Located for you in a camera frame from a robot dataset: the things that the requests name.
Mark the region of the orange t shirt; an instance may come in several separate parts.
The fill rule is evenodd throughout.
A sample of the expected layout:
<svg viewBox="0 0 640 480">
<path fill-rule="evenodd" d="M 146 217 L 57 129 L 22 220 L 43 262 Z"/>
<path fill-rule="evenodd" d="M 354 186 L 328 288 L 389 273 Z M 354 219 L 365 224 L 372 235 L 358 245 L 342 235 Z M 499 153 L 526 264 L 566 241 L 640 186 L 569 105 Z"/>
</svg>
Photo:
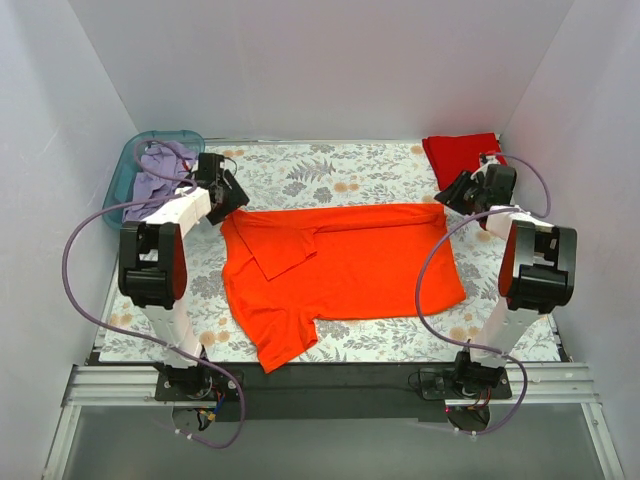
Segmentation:
<svg viewBox="0 0 640 480">
<path fill-rule="evenodd" d="M 232 316 L 271 373 L 318 341 L 316 320 L 433 315 L 466 298 L 435 203 L 237 210 L 221 226 Z"/>
</svg>

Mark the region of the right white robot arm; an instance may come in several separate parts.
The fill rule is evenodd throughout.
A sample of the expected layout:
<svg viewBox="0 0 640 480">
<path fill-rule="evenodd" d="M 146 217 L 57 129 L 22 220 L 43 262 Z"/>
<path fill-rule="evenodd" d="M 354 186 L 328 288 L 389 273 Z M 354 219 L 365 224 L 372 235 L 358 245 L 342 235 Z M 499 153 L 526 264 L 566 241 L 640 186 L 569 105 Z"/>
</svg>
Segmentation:
<svg viewBox="0 0 640 480">
<path fill-rule="evenodd" d="M 574 292 L 577 231 L 544 222 L 511 203 L 517 173 L 500 162 L 463 171 L 436 200 L 467 215 L 506 241 L 497 287 L 499 300 L 470 346 L 466 364 L 452 373 L 454 389 L 475 397 L 489 384 L 526 330 Z"/>
</svg>

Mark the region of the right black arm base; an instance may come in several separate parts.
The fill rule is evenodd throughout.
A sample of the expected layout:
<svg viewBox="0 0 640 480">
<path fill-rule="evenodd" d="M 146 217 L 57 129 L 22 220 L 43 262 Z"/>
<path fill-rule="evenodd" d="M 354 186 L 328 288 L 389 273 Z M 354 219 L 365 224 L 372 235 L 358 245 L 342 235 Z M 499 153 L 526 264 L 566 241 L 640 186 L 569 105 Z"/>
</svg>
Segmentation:
<svg viewBox="0 0 640 480">
<path fill-rule="evenodd" d="M 417 393 L 425 400 L 489 398 L 506 400 L 512 390 L 504 367 L 471 360 L 463 349 L 452 362 L 433 362 L 417 370 Z"/>
</svg>

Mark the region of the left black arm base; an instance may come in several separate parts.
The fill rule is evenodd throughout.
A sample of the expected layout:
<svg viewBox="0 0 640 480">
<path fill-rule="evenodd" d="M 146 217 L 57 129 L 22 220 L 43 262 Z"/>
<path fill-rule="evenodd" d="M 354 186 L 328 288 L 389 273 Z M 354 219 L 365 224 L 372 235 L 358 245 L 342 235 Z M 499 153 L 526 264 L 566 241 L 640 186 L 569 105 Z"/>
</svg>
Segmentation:
<svg viewBox="0 0 640 480">
<path fill-rule="evenodd" d="M 176 368 L 156 362 L 153 368 L 158 372 L 157 401 L 239 401 L 237 387 L 227 376 L 202 365 Z"/>
</svg>

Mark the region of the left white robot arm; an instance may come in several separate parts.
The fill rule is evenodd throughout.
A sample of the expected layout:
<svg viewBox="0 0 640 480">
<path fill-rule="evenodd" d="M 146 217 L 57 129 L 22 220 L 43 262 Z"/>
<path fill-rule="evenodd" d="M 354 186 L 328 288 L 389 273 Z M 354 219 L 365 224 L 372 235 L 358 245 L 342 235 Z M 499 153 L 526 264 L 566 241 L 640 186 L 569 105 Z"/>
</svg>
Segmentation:
<svg viewBox="0 0 640 480">
<path fill-rule="evenodd" d="M 177 189 L 175 199 L 141 220 L 125 221 L 120 229 L 119 290 L 141 309 L 162 341 L 166 349 L 162 363 L 183 369 L 178 387 L 193 400 L 211 392 L 213 377 L 196 365 L 203 346 L 187 313 L 184 237 L 201 220 L 217 225 L 249 203 L 227 168 L 229 161 L 221 154 L 201 153 L 194 174 L 196 188 Z"/>
</svg>

